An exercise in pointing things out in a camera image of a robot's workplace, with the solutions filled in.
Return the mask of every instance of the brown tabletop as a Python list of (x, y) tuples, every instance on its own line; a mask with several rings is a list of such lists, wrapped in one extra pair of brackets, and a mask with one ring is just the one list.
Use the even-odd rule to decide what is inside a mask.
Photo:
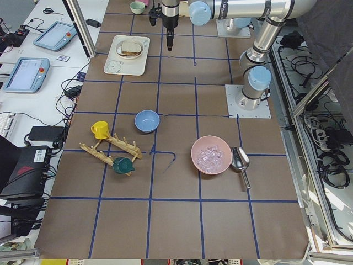
[[(146, 13), (133, 15), (126, 0), (108, 5), (35, 244), (41, 258), (301, 259), (308, 236), (272, 102), (272, 119), (228, 116), (224, 85), (243, 83), (239, 57), (254, 39), (219, 38), (215, 21), (180, 18), (170, 52), (162, 21), (152, 27)], [(116, 35), (150, 38), (142, 76), (103, 72)], [(134, 125), (144, 109), (161, 118), (149, 134)], [(142, 150), (131, 176), (79, 148), (97, 142), (99, 120)], [(249, 191), (231, 168), (209, 176), (194, 167), (191, 146), (204, 135), (243, 146)], [(98, 150), (131, 158), (105, 141)]]

